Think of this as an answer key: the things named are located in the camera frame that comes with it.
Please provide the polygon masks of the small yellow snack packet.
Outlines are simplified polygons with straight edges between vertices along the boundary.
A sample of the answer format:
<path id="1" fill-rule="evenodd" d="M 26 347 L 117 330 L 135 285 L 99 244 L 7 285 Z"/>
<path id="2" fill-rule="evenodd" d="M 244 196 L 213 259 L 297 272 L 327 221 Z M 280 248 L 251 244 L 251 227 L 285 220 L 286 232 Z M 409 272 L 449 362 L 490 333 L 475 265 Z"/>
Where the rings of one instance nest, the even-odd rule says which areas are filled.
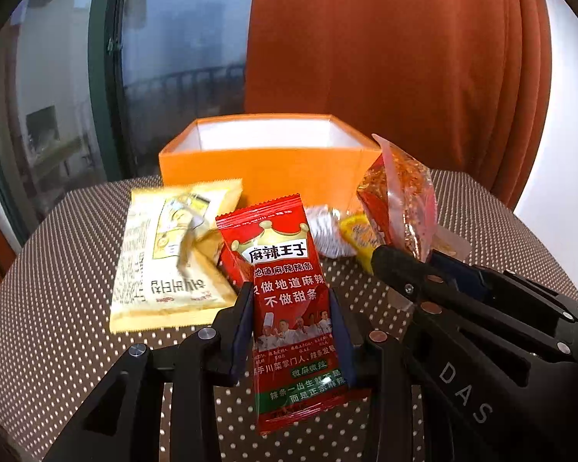
<path id="1" fill-rule="evenodd" d="M 357 262 L 368 274 L 373 274 L 371 258 L 381 242 L 366 215 L 358 213 L 341 218 L 338 228 L 342 239 L 355 250 Z"/>

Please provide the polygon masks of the red clear chili snack bag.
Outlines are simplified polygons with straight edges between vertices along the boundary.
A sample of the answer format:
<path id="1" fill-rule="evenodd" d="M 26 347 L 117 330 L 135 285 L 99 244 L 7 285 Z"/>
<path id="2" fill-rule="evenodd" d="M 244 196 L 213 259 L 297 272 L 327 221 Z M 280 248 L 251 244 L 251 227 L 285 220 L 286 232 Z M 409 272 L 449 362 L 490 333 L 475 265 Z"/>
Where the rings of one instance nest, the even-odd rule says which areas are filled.
<path id="1" fill-rule="evenodd" d="M 439 224 L 430 169 L 386 138 L 373 138 L 380 156 L 365 171 L 357 197 L 378 242 L 422 262 L 433 250 L 467 260 L 471 244 Z"/>

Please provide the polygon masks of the red spicy strip packet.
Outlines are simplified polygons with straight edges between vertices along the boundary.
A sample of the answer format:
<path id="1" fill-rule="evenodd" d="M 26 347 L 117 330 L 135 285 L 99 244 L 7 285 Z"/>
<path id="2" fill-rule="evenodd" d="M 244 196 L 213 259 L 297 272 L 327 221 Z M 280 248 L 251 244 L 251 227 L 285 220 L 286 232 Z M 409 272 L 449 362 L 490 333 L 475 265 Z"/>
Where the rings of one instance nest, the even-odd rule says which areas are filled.
<path id="1" fill-rule="evenodd" d="M 263 435 L 366 398 L 349 388 L 333 337 L 330 288 L 294 194 L 217 217 L 226 249 L 254 296 L 257 429 Z"/>

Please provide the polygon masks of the silver foil snack packet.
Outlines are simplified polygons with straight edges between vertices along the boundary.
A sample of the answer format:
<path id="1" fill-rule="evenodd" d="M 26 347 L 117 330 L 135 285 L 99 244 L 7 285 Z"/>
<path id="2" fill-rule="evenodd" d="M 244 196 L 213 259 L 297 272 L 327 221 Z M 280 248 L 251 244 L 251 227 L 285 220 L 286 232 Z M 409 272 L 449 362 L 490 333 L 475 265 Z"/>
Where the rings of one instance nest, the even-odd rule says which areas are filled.
<path id="1" fill-rule="evenodd" d="M 329 259 L 356 256 L 355 249 L 342 238 L 339 221 L 344 215 L 336 209 L 307 206 L 305 213 L 317 252 Z"/>

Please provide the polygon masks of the yellow nut snack bag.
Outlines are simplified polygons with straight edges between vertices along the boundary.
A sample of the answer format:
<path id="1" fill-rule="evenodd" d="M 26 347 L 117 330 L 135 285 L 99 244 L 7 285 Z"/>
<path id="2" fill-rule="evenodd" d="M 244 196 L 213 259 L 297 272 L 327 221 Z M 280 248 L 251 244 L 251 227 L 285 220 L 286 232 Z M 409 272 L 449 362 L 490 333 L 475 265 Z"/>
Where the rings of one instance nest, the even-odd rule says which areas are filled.
<path id="1" fill-rule="evenodd" d="M 240 178 L 131 191 L 110 303 L 113 334 L 213 322 L 237 296 L 218 268 L 216 218 L 233 212 Z"/>

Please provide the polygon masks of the brown polka dot tablecloth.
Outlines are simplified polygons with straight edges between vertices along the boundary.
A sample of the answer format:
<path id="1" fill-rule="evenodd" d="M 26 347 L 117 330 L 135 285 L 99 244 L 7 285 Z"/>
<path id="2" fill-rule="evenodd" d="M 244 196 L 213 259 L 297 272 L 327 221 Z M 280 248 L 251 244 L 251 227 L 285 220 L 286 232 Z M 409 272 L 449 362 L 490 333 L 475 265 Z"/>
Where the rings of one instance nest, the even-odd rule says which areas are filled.
<path id="1" fill-rule="evenodd" d="M 540 240 L 465 173 L 432 174 L 440 223 L 471 244 L 472 264 L 531 278 L 578 298 L 578 289 Z M 39 461 L 88 393 L 133 343 L 182 342 L 187 326 L 113 335 L 109 304 L 130 194 L 143 177 L 66 195 L 26 243 L 0 286 L 0 424 L 22 459 Z M 262 436 L 249 375 L 217 389 L 225 461 L 357 461 L 366 400 L 345 403 Z"/>

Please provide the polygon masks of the orange cardboard box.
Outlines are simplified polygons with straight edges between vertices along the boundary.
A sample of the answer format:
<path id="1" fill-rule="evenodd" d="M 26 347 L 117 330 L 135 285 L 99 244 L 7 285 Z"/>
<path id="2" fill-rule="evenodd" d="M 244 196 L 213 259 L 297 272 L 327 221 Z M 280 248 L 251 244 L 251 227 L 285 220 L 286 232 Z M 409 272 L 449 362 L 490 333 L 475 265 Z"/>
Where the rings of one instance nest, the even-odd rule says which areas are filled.
<path id="1" fill-rule="evenodd" d="M 167 186 L 240 178 L 246 204 L 299 194 L 349 211 L 380 156 L 375 141 L 331 115 L 255 114 L 193 121 L 158 154 Z"/>

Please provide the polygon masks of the green window frame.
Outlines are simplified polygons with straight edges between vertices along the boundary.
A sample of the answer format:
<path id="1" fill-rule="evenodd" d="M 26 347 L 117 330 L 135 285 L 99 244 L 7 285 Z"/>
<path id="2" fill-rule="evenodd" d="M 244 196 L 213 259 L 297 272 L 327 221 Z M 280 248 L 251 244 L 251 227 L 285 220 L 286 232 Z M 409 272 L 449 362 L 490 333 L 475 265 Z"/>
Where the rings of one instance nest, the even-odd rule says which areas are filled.
<path id="1" fill-rule="evenodd" d="M 132 172 L 122 0 L 0 3 L 0 232 L 20 249 L 72 191 Z"/>

